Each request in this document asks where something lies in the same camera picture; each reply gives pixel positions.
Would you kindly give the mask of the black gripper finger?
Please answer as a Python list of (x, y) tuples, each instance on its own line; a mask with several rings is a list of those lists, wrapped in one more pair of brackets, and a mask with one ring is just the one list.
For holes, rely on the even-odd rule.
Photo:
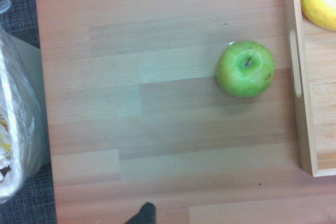
[(131, 217), (125, 224), (156, 224), (156, 207), (151, 202), (146, 202), (139, 212)]

